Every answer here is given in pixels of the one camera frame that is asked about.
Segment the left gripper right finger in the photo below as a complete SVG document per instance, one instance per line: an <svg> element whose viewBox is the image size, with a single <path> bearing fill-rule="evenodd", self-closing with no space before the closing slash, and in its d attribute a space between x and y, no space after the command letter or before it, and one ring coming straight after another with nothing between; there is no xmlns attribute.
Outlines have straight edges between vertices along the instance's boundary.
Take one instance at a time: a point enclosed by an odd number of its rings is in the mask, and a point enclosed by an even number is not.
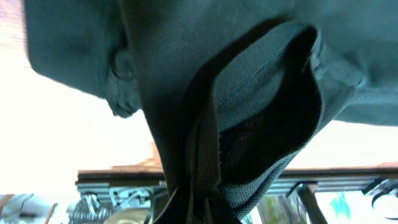
<svg viewBox="0 0 398 224"><path fill-rule="evenodd" d="M227 200L218 189L213 189L205 198L205 214L211 224L241 224Z"/></svg>

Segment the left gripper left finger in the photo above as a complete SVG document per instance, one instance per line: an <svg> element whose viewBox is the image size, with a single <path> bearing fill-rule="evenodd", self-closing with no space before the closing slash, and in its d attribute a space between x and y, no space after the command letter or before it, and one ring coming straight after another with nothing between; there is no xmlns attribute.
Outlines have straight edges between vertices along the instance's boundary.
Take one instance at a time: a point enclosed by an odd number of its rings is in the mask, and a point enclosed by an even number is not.
<svg viewBox="0 0 398 224"><path fill-rule="evenodd" d="M175 189L154 224L191 224L190 187Z"/></svg>

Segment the black t-shirt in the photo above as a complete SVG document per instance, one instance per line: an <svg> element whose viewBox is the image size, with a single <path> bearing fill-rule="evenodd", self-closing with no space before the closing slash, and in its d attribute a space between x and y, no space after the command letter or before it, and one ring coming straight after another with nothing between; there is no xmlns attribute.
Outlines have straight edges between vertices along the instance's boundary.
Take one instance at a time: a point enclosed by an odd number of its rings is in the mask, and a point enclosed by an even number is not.
<svg viewBox="0 0 398 224"><path fill-rule="evenodd" d="M241 220L330 121L397 125L396 1L24 3L33 70L145 114L193 223Z"/></svg>

